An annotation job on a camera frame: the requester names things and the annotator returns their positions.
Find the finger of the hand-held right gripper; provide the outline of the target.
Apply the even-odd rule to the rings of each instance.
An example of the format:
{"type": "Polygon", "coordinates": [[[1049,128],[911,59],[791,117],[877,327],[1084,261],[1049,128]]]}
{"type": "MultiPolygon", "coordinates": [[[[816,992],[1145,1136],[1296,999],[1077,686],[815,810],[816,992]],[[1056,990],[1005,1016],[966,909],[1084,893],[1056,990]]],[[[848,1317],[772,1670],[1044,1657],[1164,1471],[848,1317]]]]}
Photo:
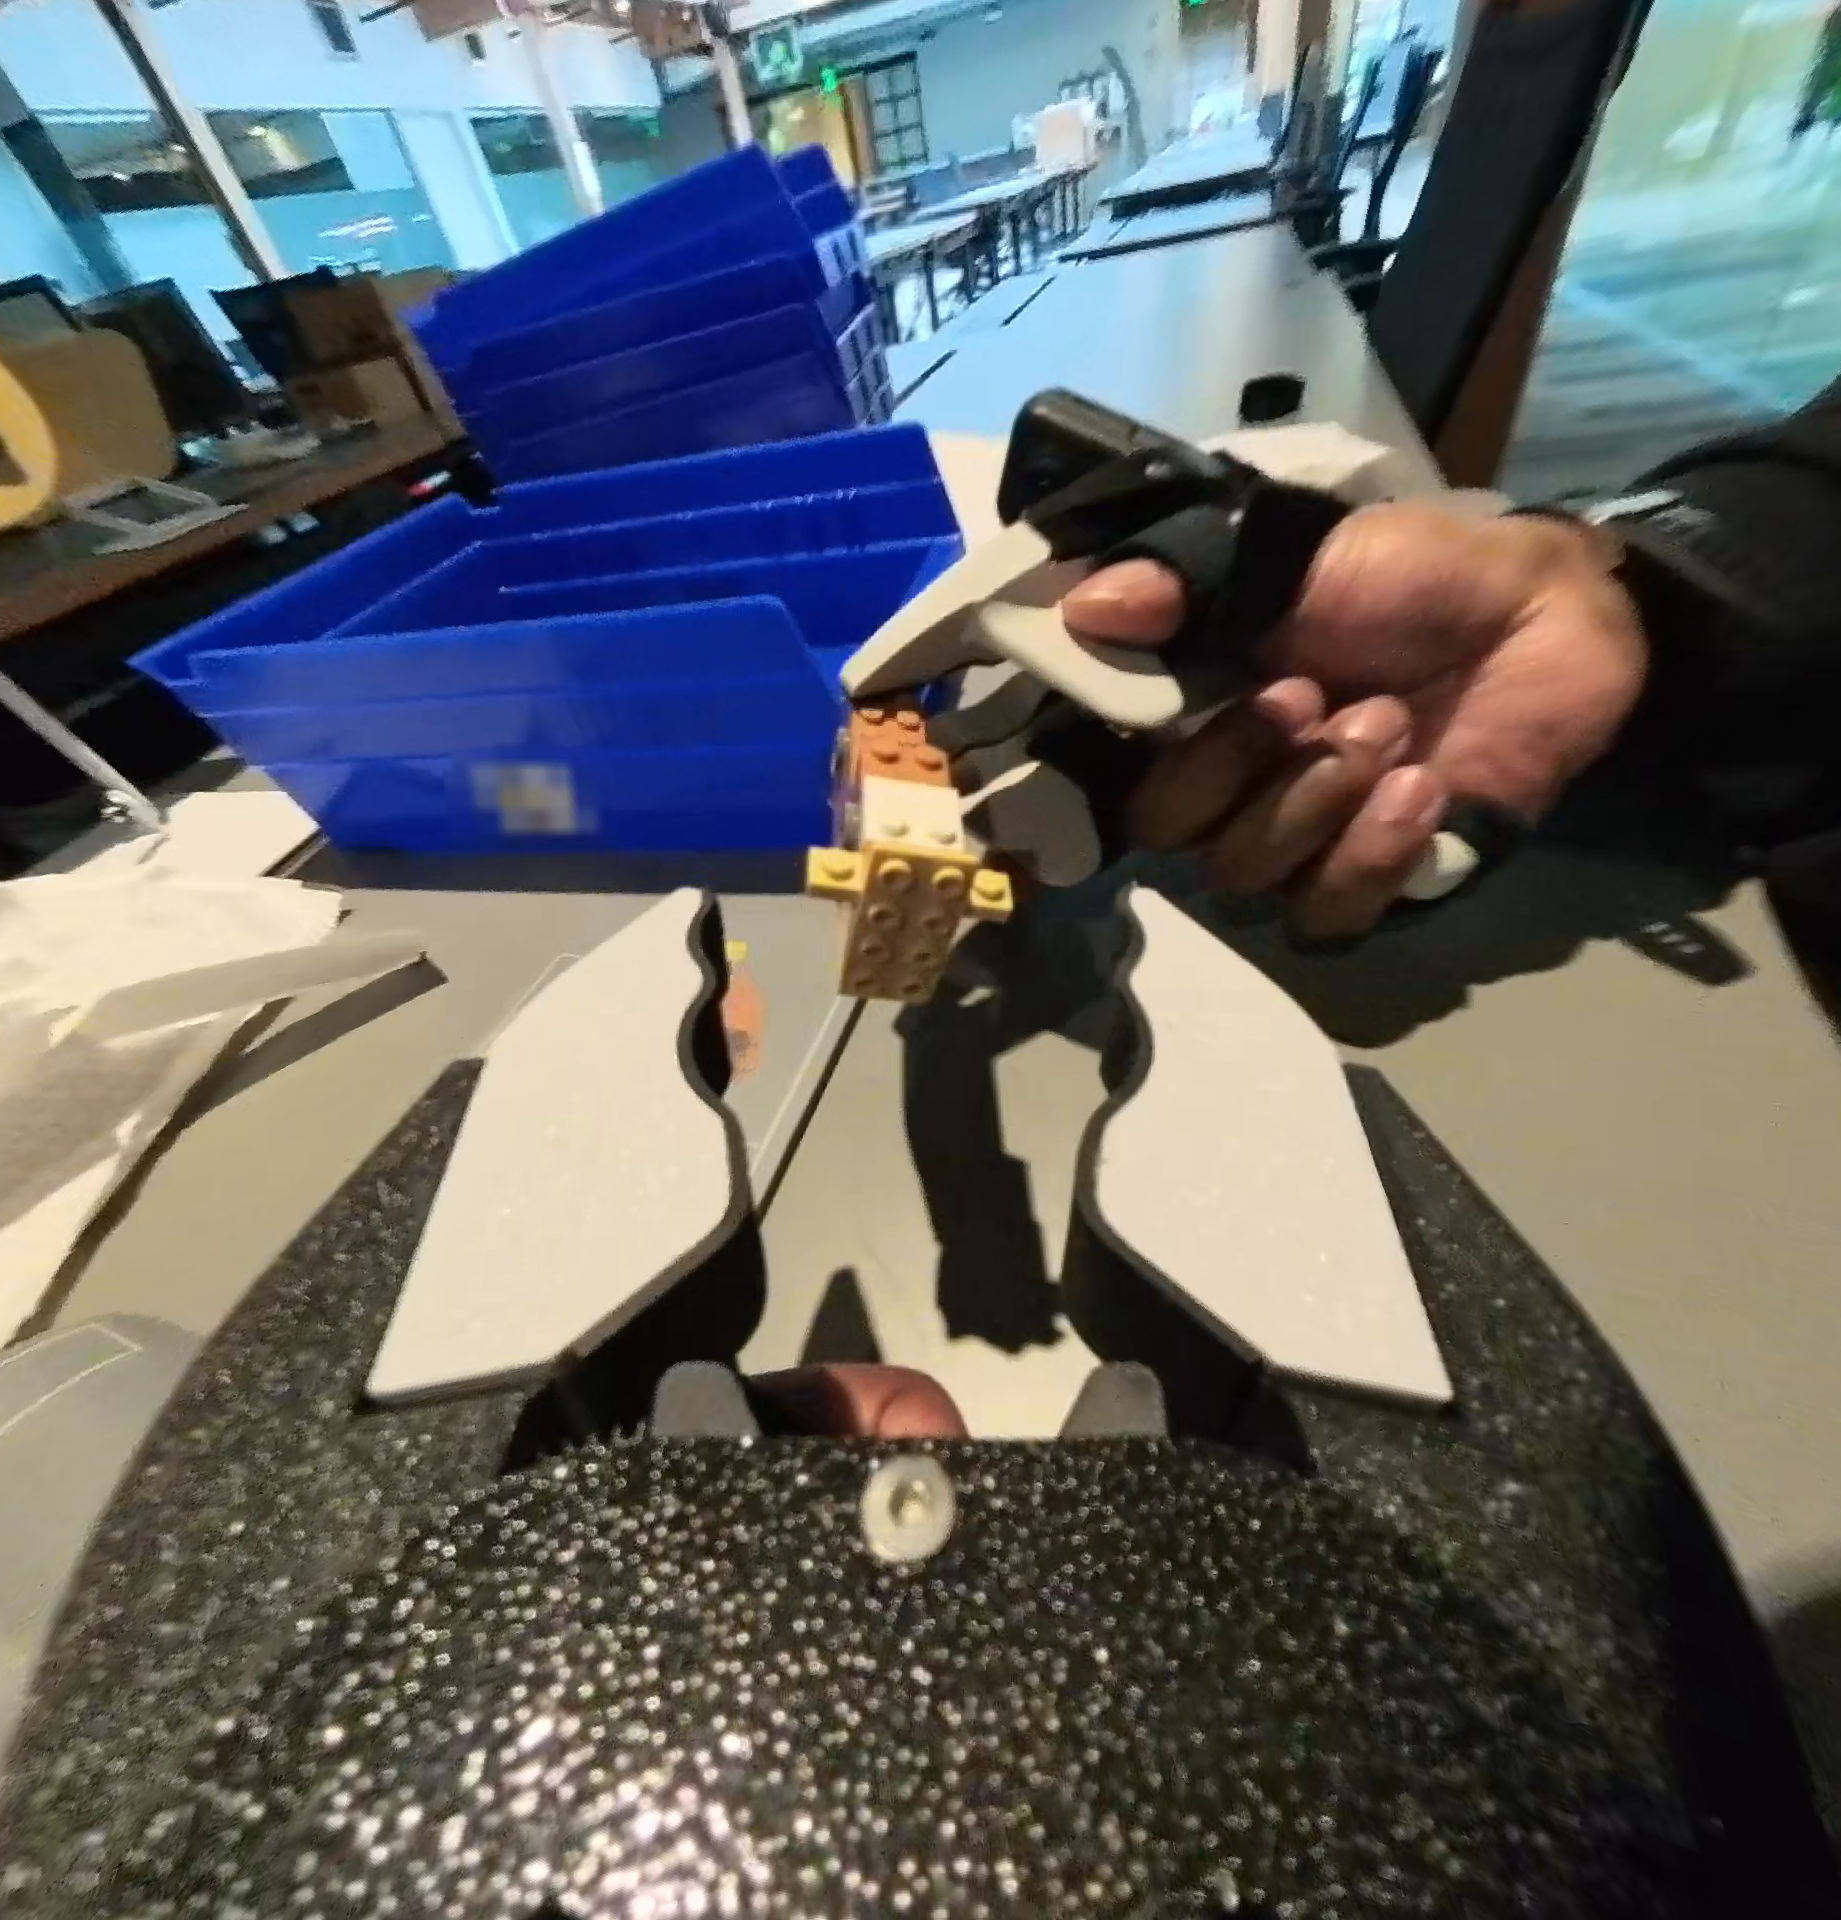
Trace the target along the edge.
{"type": "Polygon", "coordinates": [[[855,708],[884,706],[971,666],[1020,665],[1059,631],[1064,561],[1032,526],[1016,524],[971,547],[867,637],[837,671],[855,708]]]}
{"type": "Polygon", "coordinates": [[[1012,665],[954,676],[938,711],[938,748],[971,839],[1048,889],[1069,889],[1102,867],[1093,803],[1064,766],[1096,744],[1094,722],[1012,665]]]}

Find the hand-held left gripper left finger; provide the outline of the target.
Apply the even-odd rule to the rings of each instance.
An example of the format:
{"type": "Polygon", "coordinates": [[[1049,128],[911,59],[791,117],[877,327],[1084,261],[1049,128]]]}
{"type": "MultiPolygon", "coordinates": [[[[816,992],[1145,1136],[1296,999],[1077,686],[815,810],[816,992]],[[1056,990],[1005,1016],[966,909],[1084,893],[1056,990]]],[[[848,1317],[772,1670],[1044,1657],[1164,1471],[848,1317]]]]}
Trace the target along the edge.
{"type": "Polygon", "coordinates": [[[510,1020],[384,1326],[372,1404],[542,1384],[740,1237],[723,992],[718,903],[679,887],[510,1020]]]}

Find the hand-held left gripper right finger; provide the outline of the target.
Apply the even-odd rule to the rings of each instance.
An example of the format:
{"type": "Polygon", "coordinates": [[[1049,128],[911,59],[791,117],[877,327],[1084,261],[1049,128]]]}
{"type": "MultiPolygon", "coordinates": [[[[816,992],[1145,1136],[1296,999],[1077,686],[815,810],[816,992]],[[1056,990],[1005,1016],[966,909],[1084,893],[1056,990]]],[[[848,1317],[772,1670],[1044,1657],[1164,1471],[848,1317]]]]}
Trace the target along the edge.
{"type": "Polygon", "coordinates": [[[1241,952],[1134,885],[1123,1024],[1074,1172],[1074,1326],[1175,1407],[1235,1371],[1454,1402],[1330,1040],[1241,952]]]}

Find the orange toy brick model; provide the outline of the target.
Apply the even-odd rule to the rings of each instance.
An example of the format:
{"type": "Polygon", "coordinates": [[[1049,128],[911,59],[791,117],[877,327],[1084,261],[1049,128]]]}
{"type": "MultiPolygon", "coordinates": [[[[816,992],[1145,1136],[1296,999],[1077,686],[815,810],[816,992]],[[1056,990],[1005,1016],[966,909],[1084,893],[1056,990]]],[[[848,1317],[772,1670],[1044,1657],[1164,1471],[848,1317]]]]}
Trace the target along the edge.
{"type": "Polygon", "coordinates": [[[1014,914],[1012,881],[966,825],[946,753],[913,703],[851,708],[837,729],[829,836],[803,889],[837,911],[837,995],[922,1005],[968,926],[1014,914]]]}

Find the person's right forearm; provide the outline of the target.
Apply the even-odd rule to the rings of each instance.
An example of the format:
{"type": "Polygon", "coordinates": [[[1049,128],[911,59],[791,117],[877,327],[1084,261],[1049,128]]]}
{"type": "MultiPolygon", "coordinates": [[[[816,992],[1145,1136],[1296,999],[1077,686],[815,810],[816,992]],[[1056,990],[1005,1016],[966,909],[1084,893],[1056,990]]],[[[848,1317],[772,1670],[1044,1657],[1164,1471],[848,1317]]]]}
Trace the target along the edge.
{"type": "Polygon", "coordinates": [[[1526,514],[1614,553],[1648,643],[1629,734],[1761,883],[1841,1036],[1841,374],[1624,493],[1526,514]]]}

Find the grey desk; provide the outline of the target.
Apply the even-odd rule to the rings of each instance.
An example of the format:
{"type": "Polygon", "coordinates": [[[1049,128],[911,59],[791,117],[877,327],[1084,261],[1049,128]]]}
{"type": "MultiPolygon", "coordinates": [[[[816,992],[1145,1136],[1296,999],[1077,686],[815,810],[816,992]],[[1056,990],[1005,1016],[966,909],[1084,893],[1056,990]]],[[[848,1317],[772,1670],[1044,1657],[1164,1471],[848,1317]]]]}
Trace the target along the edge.
{"type": "MultiPolygon", "coordinates": [[[[1256,231],[1059,270],[914,394],[971,537],[1000,438],[1044,387],[1178,436],[1233,426],[1242,382],[1300,374],[1316,420],[1435,489],[1339,289],[1256,231]]],[[[733,1111],[772,1178],[769,1293],[745,1358],[800,1357],[843,1269],[884,1357],[935,1373],[975,1432],[1049,1432],[1088,1355],[1048,1335],[1077,1133],[1099,1095],[1099,968],[1053,907],[1003,990],[904,1043],[825,995],[836,915],[796,855],[332,855],[301,872],[356,932],[433,967],[246,1026],[118,1187],[17,1334],[133,1317],[193,1347],[450,1064],[647,899],[716,889],[762,995],[733,1111]],[[1026,1281],[938,1291],[965,1217],[1026,1281]]],[[[1615,1349],[1702,1491],[1748,1597],[1781,1619],[1841,1594],[1841,1041],[1754,887],[1721,900],[1626,836],[1536,840],[1462,900],[1354,952],[1238,946],[1387,1077],[1615,1349]]]]}

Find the person's left hand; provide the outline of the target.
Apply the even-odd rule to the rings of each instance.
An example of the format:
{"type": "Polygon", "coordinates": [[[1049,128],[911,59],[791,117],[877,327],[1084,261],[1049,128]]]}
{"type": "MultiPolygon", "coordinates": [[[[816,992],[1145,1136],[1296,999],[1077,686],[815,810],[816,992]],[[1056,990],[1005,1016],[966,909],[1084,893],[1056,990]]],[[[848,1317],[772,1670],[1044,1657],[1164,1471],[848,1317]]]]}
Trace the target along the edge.
{"type": "Polygon", "coordinates": [[[745,1382],[762,1426],[783,1433],[874,1441],[968,1437],[954,1398],[890,1363],[815,1363],[745,1382]]]}

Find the person's right hand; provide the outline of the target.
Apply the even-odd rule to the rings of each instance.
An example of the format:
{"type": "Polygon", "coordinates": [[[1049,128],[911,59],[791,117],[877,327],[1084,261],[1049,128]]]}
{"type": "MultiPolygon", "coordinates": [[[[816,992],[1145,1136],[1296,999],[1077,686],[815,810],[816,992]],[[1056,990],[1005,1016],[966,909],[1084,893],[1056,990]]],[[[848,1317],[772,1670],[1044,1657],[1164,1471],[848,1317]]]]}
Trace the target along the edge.
{"type": "Polygon", "coordinates": [[[1452,809],[1534,825],[1631,718],[1648,643],[1617,560],[1551,514],[1352,512],[1233,703],[1142,771],[1128,840],[1194,851],[1308,939],[1365,934],[1452,809]]]}

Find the black office chair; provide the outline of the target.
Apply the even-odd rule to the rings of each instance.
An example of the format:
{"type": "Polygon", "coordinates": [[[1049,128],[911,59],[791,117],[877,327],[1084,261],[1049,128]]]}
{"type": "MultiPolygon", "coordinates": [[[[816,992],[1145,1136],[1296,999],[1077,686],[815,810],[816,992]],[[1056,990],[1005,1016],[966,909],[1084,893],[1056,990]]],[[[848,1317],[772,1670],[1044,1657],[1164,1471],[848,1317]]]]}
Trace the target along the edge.
{"type": "Polygon", "coordinates": [[[1332,270],[1346,282],[1383,274],[1395,251],[1395,243],[1379,231],[1387,191],[1439,65],[1437,46],[1402,34],[1368,61],[1361,78],[1339,94],[1288,114],[1283,150],[1269,186],[1269,217],[1288,228],[1313,269],[1332,270]],[[1347,172],[1363,152],[1372,154],[1363,226],[1356,237],[1343,237],[1347,172]]]}

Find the stack of blue plastic bins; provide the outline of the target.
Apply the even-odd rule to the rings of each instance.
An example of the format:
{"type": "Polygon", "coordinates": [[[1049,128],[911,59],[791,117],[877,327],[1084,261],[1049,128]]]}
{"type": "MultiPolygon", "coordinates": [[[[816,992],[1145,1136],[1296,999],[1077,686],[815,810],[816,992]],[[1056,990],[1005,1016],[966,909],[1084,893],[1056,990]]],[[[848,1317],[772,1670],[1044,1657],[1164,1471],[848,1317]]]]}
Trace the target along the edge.
{"type": "Polygon", "coordinates": [[[441,289],[411,327],[502,485],[893,412],[855,204],[821,149],[701,164],[441,289]]]}

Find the blue plastic storage bin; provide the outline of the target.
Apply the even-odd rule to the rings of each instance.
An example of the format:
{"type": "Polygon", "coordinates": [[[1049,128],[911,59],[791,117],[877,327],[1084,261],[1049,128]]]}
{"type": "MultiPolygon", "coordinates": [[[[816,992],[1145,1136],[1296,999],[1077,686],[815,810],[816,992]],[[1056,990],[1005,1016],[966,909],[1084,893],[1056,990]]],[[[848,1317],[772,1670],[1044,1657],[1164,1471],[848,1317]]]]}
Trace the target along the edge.
{"type": "Polygon", "coordinates": [[[893,422],[444,498],[130,666],[345,851],[794,851],[837,674],[961,556],[893,422]]]}

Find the dark upright panel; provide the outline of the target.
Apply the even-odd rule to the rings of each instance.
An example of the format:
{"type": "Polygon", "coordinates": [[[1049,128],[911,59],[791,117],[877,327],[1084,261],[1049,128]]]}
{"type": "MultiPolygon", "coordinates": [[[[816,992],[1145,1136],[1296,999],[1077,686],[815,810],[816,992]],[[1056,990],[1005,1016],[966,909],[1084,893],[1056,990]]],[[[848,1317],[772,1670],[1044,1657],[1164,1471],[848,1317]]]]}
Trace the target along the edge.
{"type": "Polygon", "coordinates": [[[1484,489],[1517,419],[1558,255],[1648,3],[1479,5],[1412,218],[1368,316],[1444,481],[1484,489]]]}

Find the white paper bag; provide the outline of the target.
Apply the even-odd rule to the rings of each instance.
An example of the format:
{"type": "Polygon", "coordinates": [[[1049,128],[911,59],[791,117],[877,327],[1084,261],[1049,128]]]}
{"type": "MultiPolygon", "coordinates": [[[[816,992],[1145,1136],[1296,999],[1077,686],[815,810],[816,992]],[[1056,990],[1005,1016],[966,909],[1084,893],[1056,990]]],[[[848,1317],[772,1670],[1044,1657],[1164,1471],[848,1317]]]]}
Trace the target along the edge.
{"type": "Polygon", "coordinates": [[[75,870],[0,881],[0,1351],[248,1020],[424,960],[275,874],[313,839],[279,791],[204,791],[75,870]]]}

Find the brown cardboard boxes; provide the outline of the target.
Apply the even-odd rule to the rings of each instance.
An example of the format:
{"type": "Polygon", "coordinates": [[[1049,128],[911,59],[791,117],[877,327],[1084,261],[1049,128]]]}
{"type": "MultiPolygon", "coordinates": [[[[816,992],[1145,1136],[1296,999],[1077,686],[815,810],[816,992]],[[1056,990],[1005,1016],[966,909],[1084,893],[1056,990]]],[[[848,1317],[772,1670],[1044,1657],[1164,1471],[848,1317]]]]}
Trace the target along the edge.
{"type": "Polygon", "coordinates": [[[447,439],[463,426],[413,320],[461,282],[457,270],[332,272],[214,289],[235,346],[315,426],[389,424],[413,412],[447,439]]]}

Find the white metal rod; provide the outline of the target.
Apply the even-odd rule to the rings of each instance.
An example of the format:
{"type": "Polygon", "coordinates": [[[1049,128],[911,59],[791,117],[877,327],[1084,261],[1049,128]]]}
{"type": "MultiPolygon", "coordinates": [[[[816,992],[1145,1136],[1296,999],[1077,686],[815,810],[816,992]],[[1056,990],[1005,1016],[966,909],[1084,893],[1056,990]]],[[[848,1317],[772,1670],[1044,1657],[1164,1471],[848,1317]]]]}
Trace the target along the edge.
{"type": "Polygon", "coordinates": [[[151,840],[162,840],[170,821],[160,803],[150,800],[133,780],[128,780],[111,761],[97,755],[87,741],[71,734],[65,722],[52,716],[20,683],[0,671],[0,708],[17,721],[41,744],[65,758],[103,796],[103,813],[113,821],[126,821],[135,831],[151,840]]]}

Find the black computer monitor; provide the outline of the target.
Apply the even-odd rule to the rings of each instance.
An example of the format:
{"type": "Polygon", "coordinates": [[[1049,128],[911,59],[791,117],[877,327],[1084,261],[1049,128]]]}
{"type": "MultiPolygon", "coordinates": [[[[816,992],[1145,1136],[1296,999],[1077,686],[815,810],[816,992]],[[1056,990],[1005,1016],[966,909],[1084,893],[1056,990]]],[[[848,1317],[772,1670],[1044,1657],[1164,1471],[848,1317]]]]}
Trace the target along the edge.
{"type": "Polygon", "coordinates": [[[75,314],[87,328],[115,333],[138,350],[173,439],[197,441],[254,422],[252,392],[173,282],[83,300],[75,314]]]}

